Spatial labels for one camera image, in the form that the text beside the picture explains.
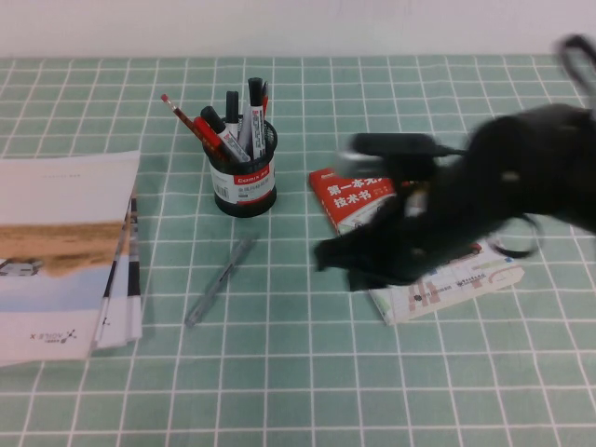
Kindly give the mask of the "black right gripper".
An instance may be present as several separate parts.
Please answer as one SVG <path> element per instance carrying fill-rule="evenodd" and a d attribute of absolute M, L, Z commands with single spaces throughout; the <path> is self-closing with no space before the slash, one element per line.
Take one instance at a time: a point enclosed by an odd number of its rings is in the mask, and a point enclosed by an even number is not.
<path fill-rule="evenodd" d="M 350 291 L 409 285 L 484 236 L 484 159 L 462 155 L 440 168 L 432 156 L 377 163 L 397 188 L 372 219 L 314 248 L 318 271 L 347 271 Z"/>

